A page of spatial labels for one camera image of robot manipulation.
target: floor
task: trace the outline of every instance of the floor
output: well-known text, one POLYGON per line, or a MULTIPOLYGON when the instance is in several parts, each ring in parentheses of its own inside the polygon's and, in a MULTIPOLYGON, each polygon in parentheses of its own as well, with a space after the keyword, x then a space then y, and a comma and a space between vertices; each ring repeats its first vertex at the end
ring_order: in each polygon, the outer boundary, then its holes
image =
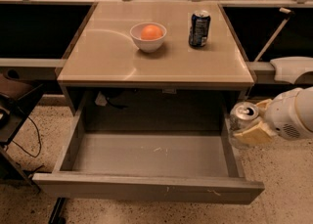
MULTIPOLYGON (((30 116, 37 124, 42 150, 37 158, 11 143, 8 154, 23 169, 52 171, 68 136, 71 112, 62 96, 44 96, 30 116)), ((36 131, 27 120, 15 141, 38 152, 36 131)), ((250 205, 180 202, 116 202, 70 199, 67 223, 313 223, 313 141, 285 141, 240 150, 246 178, 262 181, 265 191, 250 205)), ((48 223, 55 198, 28 186, 0 185, 0 223, 48 223)))

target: aluminum can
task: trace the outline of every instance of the aluminum can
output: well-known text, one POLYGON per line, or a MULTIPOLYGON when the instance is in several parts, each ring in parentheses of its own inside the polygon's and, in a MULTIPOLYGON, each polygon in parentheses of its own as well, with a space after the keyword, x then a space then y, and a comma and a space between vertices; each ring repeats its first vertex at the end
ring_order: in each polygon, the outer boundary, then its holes
POLYGON ((259 116, 258 107, 249 102, 235 104, 230 112, 232 130, 239 130, 249 126, 259 116))
POLYGON ((207 41, 209 23, 211 16, 208 11, 194 11, 191 18, 191 27, 189 33, 189 45, 194 48, 203 47, 207 41))

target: orange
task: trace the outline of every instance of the orange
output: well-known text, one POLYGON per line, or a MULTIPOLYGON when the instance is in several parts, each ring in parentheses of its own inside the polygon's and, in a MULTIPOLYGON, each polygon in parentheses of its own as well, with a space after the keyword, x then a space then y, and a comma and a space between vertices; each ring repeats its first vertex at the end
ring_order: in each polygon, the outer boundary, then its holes
POLYGON ((154 24, 146 25, 141 31, 142 40, 157 40, 163 36, 162 30, 154 24))

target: bowl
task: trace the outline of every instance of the bowl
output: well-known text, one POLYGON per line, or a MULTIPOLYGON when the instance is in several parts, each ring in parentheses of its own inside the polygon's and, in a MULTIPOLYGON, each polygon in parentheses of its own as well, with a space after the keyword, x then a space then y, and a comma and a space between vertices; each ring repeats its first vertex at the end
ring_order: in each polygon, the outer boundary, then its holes
POLYGON ((135 45, 142 51, 146 52, 146 53, 152 53, 155 50, 157 50, 164 42, 165 36, 166 36, 166 28, 165 26, 159 24, 159 23, 155 23, 155 22, 143 22, 143 23, 139 23, 134 25, 131 29, 130 29, 130 36, 133 39, 133 42, 135 43, 135 45), (163 36, 161 38, 158 38, 156 40, 142 40, 141 39, 141 31, 142 29, 149 24, 153 24, 158 26, 162 32, 163 32, 163 36))

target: cable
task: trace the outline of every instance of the cable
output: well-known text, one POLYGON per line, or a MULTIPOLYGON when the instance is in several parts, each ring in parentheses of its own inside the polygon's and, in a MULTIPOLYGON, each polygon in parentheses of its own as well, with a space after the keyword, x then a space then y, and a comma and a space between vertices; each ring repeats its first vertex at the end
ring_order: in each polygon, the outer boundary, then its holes
MULTIPOLYGON (((22 109, 20 107, 17 107, 17 109, 24 115, 26 115, 26 113, 24 113, 22 111, 22 109)), ((17 145, 20 149, 22 149, 26 154, 28 154, 31 157, 39 157, 40 153, 41 153, 41 148, 42 148, 42 143, 41 143, 41 138, 40 138, 40 133, 39 133, 39 129, 36 125, 36 123, 28 116, 27 117, 32 124, 34 125, 34 127, 36 128, 36 132, 37 132, 37 138, 38 138, 38 143, 39 143, 39 151, 37 153, 37 155, 32 155, 30 152, 28 152, 26 149, 24 149, 20 144, 18 144, 17 142, 15 142, 14 140, 12 141, 15 145, 17 145)))
POLYGON ((113 103, 110 101, 110 98, 109 98, 109 97, 106 97, 106 100, 107 100, 107 102, 108 102, 108 104, 109 104, 110 106, 112 106, 112 107, 114 107, 114 108, 117 108, 117 109, 119 109, 119 110, 123 110, 123 109, 128 108, 128 107, 125 106, 125 105, 113 104, 113 103))
POLYGON ((39 165, 37 168, 35 168, 34 170, 32 170, 32 171, 29 171, 28 173, 28 178, 29 179, 31 179, 32 177, 33 177, 33 175, 35 174, 35 172, 37 172, 40 168, 42 168, 42 167, 45 167, 45 165, 44 164, 42 164, 42 165, 39 165))

